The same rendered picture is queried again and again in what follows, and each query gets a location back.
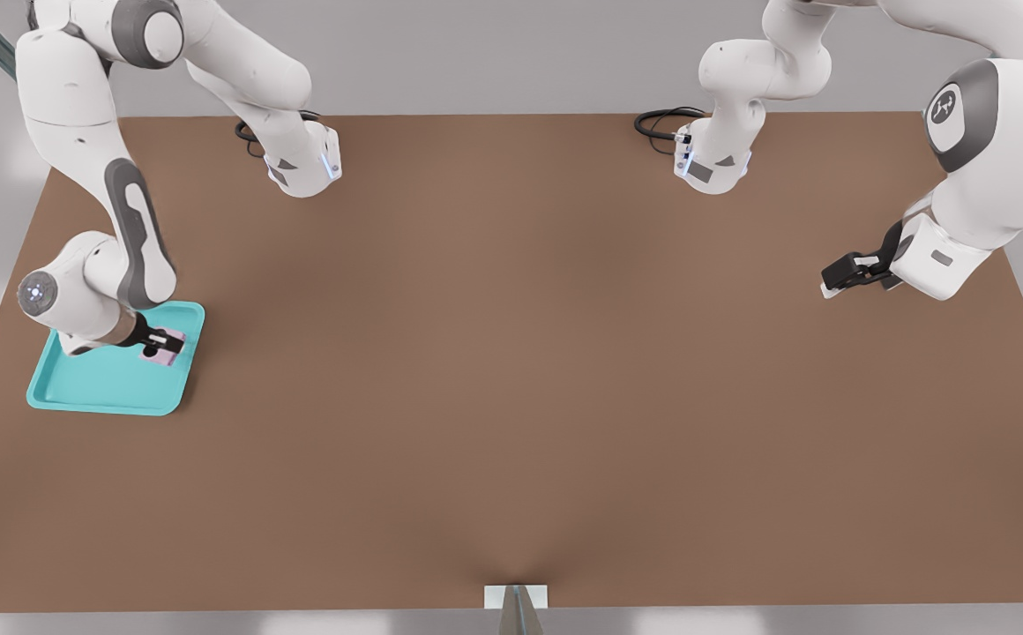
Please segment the pale lilac phone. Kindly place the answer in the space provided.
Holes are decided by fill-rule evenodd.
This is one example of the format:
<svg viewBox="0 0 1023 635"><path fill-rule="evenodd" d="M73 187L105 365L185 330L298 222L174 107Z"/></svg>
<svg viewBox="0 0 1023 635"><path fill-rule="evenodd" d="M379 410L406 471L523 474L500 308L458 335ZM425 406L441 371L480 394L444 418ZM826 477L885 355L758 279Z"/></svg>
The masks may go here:
<svg viewBox="0 0 1023 635"><path fill-rule="evenodd" d="M155 328L150 332L150 339L144 343L141 359L162 366L170 366L183 350L185 334L169 328Z"/></svg>

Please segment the pale blue-green tray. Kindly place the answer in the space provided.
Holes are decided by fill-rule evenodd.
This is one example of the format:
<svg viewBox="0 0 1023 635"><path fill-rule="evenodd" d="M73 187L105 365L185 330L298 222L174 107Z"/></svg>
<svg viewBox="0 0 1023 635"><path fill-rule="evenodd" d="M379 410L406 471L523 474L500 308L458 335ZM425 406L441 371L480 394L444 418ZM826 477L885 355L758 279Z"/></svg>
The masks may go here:
<svg viewBox="0 0 1023 635"><path fill-rule="evenodd" d="M69 357L51 331L26 389L28 405L72 413L173 413L188 384L205 309L198 303L172 301L145 315L149 325L183 334L183 351L172 365L145 359L140 347L104 347Z"/></svg>

